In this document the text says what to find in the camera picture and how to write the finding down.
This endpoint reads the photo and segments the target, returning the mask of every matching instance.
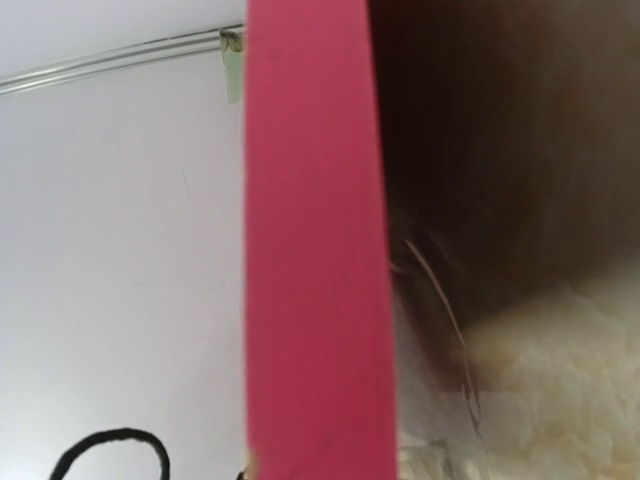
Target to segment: curtain rail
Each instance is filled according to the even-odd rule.
[[[240,24],[109,50],[0,77],[0,97],[91,77],[104,72],[219,51],[220,31],[244,32]]]

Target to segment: black cord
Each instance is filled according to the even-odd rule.
[[[89,435],[87,438],[80,440],[73,447],[67,450],[53,469],[49,480],[62,480],[73,462],[80,455],[96,445],[102,445],[111,442],[121,442],[125,440],[137,440],[139,442],[148,443],[153,447],[158,458],[160,459],[160,480],[169,480],[171,464],[169,462],[169,454],[158,437],[152,433],[134,428],[120,428],[117,430],[107,430],[105,432],[97,432]]]

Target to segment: white wall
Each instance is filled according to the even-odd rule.
[[[179,480],[243,467],[242,106],[219,55],[0,98],[0,478],[83,436],[165,442]],[[155,479],[144,445],[68,477]]]

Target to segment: green tape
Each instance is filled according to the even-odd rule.
[[[236,103],[244,97],[244,56],[247,50],[245,35],[222,30],[220,44],[227,79],[227,96],[229,103]]]

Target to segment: pink band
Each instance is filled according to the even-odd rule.
[[[246,348],[258,479],[394,480],[366,3],[250,0],[248,45]]]

